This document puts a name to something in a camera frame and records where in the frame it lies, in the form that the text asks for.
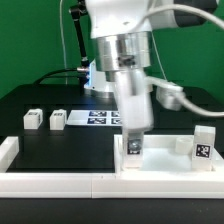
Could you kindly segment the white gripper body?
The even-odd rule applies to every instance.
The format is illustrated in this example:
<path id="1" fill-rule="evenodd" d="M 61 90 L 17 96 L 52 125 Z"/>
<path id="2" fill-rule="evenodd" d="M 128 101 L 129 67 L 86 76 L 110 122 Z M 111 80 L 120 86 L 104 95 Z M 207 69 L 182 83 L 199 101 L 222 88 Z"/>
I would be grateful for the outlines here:
<path id="1" fill-rule="evenodd" d="M 115 73 L 115 99 L 127 132 L 143 132 L 153 128 L 150 94 L 141 69 L 126 69 Z"/>

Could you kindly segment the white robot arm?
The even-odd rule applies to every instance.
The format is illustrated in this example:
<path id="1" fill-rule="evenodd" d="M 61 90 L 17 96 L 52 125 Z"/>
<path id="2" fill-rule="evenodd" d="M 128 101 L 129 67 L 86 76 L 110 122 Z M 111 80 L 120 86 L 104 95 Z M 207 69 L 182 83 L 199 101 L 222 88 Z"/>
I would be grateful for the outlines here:
<path id="1" fill-rule="evenodd" d="M 144 69 L 150 65 L 149 39 L 154 30 L 198 26 L 210 21 L 219 0 L 86 0 L 97 69 L 115 83 L 115 99 L 128 133 L 152 128 L 151 100 Z"/>

